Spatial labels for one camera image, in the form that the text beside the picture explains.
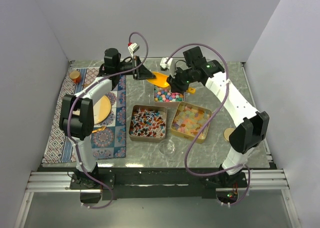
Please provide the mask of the yellow plastic scoop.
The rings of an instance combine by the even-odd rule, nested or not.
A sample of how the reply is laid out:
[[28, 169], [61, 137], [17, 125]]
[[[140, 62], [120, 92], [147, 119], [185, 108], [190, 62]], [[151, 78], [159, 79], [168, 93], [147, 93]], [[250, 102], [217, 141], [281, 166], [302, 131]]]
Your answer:
[[[152, 73], [156, 76], [156, 78], [155, 79], [147, 79], [147, 81], [149, 83], [151, 83], [154, 86], [161, 87], [161, 88], [170, 87], [170, 85], [167, 83], [167, 78], [169, 77], [168, 75], [165, 75], [165, 74], [160, 73], [160, 72], [155, 72], [155, 71], [153, 71]], [[189, 80], [190, 80], [189, 87], [188, 87], [187, 91], [184, 92], [184, 93], [195, 94], [196, 89], [190, 87], [190, 84], [194, 83], [194, 82], [197, 82], [198, 78], [189, 73]]]

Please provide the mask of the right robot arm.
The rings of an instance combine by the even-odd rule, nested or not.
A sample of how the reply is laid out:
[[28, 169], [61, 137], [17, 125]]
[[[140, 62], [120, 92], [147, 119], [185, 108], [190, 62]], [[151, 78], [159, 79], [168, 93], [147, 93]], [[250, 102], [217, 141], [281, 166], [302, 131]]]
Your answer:
[[228, 65], [217, 51], [215, 54], [220, 60], [207, 60], [201, 50], [203, 44], [190, 43], [188, 47], [183, 52], [187, 69], [176, 67], [171, 56], [162, 58], [160, 62], [162, 69], [169, 70], [166, 81], [171, 90], [182, 94], [191, 83], [201, 83], [221, 102], [204, 127], [224, 108], [232, 118], [235, 130], [229, 135], [230, 149], [219, 171], [195, 173], [189, 168], [186, 171], [199, 177], [219, 175], [220, 184], [228, 188], [236, 182], [254, 148], [265, 139], [270, 117], [267, 112], [260, 112], [252, 106], [234, 86], [229, 78]]

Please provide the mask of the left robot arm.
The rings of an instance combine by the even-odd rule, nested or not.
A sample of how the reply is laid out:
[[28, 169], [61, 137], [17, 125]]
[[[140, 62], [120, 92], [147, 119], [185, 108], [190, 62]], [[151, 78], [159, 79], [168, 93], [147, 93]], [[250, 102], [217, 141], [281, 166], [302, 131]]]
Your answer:
[[104, 52], [104, 63], [97, 77], [82, 91], [62, 99], [59, 128], [72, 144], [76, 158], [75, 181], [80, 181], [88, 189], [98, 185], [107, 188], [100, 181], [98, 164], [92, 153], [91, 135], [94, 130], [94, 105], [119, 83], [122, 76], [133, 75], [136, 79], [139, 69], [144, 67], [146, 59], [133, 56], [130, 61], [121, 60], [116, 48]]

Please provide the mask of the pink tin of star candies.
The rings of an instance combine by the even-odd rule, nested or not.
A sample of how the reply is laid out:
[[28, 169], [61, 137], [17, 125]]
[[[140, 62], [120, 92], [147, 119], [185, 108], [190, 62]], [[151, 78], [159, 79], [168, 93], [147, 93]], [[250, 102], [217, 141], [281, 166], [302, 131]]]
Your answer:
[[153, 98], [151, 101], [154, 105], [160, 107], [175, 107], [180, 102], [186, 100], [184, 93], [172, 92], [171, 87], [162, 88], [159, 86], [153, 86]]

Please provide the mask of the yellow tin of popsicle candies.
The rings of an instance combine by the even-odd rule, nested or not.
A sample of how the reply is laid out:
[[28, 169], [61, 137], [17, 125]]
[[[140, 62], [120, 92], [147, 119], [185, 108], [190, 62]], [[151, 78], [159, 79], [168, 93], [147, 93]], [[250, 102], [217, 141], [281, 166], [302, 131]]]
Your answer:
[[209, 109], [181, 101], [177, 106], [170, 130], [174, 136], [192, 141], [211, 115], [212, 111]]

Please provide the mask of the gold tin of lollipops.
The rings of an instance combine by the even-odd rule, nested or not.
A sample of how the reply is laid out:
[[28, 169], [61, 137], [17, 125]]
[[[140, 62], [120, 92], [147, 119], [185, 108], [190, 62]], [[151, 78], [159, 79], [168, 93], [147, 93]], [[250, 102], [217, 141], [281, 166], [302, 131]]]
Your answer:
[[166, 138], [167, 109], [153, 105], [134, 105], [128, 135], [131, 141], [160, 143]]

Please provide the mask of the yellow round plate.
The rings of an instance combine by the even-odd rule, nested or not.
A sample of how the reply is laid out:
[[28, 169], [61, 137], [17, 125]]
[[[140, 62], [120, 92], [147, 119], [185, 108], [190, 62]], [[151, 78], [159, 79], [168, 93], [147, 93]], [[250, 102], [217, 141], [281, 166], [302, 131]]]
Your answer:
[[94, 106], [93, 106], [93, 115], [94, 115], [94, 124], [97, 125], [103, 122], [109, 115], [112, 109], [112, 104], [109, 98], [104, 95]]

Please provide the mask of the clear glass jar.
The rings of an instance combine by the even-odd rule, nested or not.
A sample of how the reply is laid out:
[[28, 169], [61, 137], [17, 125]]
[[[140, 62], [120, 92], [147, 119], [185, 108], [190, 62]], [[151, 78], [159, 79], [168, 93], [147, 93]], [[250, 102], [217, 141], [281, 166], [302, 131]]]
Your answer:
[[158, 144], [158, 151], [161, 156], [168, 157], [174, 154], [175, 152], [175, 143], [172, 140], [162, 140]]

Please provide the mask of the gold fork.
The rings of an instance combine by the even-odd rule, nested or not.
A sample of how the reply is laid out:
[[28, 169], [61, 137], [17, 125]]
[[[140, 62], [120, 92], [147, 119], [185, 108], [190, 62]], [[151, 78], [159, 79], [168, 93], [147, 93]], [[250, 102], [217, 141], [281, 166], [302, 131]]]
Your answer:
[[106, 126], [101, 126], [101, 127], [97, 128], [97, 129], [94, 129], [94, 130], [92, 131], [92, 134], [93, 134], [93, 133], [100, 132], [100, 131], [104, 131], [106, 128], [107, 128]]

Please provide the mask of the round wooden jar lid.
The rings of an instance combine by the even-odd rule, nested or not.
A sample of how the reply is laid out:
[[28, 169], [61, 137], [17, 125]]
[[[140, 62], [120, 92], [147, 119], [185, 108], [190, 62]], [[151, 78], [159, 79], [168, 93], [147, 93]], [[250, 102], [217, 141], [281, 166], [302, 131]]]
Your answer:
[[230, 127], [224, 130], [223, 137], [224, 139], [229, 142], [230, 141], [230, 135], [234, 132], [235, 128]]

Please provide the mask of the orange cup with lid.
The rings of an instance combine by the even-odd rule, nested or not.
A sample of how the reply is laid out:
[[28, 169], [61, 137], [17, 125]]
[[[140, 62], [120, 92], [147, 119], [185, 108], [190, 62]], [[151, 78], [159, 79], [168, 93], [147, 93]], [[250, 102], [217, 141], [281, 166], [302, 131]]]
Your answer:
[[79, 84], [82, 80], [81, 73], [78, 70], [73, 70], [69, 73], [69, 78], [73, 83]]

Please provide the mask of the patterned mandala placemat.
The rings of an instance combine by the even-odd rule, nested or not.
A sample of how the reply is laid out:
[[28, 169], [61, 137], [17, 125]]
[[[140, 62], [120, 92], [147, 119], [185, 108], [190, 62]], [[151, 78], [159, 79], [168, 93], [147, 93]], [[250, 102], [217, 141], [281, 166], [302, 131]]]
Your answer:
[[[69, 74], [79, 71], [81, 82], [73, 83]], [[82, 91], [83, 84], [91, 84], [99, 72], [98, 67], [70, 68], [62, 83], [57, 99], [55, 114], [42, 158], [43, 164], [75, 162], [75, 152], [69, 139], [59, 127], [62, 100], [65, 95]], [[106, 129], [91, 136], [92, 153], [97, 160], [124, 158], [126, 156], [126, 77], [121, 76], [118, 85], [106, 94], [111, 102], [111, 111], [107, 118], [96, 124], [94, 130], [105, 126]]]

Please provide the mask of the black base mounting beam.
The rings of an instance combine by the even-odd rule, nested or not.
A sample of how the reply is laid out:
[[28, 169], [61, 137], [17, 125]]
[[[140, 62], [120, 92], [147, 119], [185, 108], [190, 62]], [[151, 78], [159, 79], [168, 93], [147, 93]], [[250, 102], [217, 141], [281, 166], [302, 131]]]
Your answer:
[[99, 168], [90, 173], [94, 179], [75, 171], [71, 190], [98, 190], [100, 198], [187, 198], [215, 199], [216, 190], [224, 192], [247, 188], [249, 181], [244, 172], [229, 176], [227, 173], [201, 177], [189, 174], [184, 168]]

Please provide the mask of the aluminium rail frame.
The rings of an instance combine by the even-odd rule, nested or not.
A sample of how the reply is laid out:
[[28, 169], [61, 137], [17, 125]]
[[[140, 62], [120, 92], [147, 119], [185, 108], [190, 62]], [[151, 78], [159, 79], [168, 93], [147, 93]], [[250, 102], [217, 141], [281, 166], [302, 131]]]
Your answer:
[[[155, 143], [128, 141], [126, 157], [100, 160], [102, 168], [183, 168], [184, 159], [195, 171], [215, 168], [226, 158], [229, 145], [224, 130], [233, 125], [220, 111], [203, 144], [188, 151], [190, 141], [169, 134], [172, 154], [161, 154]], [[248, 159], [249, 194], [233, 207], [200, 197], [126, 198], [103, 209], [80, 205], [78, 192], [67, 189], [66, 169], [72, 163], [47, 164], [30, 175], [16, 219], [17, 228], [298, 228], [285, 172], [276, 167], [266, 141]]]

